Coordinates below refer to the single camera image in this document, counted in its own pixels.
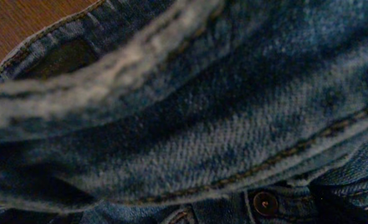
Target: button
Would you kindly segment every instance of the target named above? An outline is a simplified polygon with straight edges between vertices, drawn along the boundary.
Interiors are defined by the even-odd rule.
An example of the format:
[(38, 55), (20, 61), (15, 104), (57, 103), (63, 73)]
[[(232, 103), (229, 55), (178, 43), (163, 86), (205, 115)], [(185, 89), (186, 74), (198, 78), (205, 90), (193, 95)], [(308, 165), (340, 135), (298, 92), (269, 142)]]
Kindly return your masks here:
[(278, 201), (268, 192), (259, 192), (253, 198), (253, 206), (261, 215), (272, 216), (278, 210)]

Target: copper button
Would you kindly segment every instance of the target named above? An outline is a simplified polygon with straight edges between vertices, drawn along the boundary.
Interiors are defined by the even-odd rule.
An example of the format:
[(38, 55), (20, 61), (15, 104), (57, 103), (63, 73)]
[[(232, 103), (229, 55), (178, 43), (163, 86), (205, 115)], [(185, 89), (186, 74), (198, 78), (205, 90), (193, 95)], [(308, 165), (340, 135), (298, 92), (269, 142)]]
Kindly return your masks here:
[(261, 215), (272, 216), (278, 210), (278, 201), (268, 192), (259, 192), (253, 198), (253, 206)]

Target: wooden surface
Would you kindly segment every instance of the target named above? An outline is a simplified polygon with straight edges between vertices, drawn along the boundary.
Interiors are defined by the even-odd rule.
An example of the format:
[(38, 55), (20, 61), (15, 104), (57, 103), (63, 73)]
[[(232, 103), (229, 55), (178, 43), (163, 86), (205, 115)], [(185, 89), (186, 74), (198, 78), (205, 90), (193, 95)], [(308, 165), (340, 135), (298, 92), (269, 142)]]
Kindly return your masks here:
[(0, 0), (0, 62), (26, 37), (97, 0)]

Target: denim fabric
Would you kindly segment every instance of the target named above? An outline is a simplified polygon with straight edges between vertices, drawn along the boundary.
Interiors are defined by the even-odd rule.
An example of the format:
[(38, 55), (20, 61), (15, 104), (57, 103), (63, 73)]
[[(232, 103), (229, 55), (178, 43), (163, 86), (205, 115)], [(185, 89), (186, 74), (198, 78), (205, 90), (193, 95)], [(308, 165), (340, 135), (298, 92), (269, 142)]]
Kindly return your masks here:
[[(99, 60), (8, 82), (76, 39)], [(0, 205), (368, 223), (368, 0), (109, 0), (29, 37), (0, 66)]]

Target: jeans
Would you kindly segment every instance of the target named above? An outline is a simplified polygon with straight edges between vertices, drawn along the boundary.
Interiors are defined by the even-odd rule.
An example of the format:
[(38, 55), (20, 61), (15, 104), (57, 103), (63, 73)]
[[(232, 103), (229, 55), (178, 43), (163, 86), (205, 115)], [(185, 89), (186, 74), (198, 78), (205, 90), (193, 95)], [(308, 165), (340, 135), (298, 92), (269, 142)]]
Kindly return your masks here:
[(0, 65), (0, 209), (368, 223), (368, 0), (101, 0), (29, 37)]

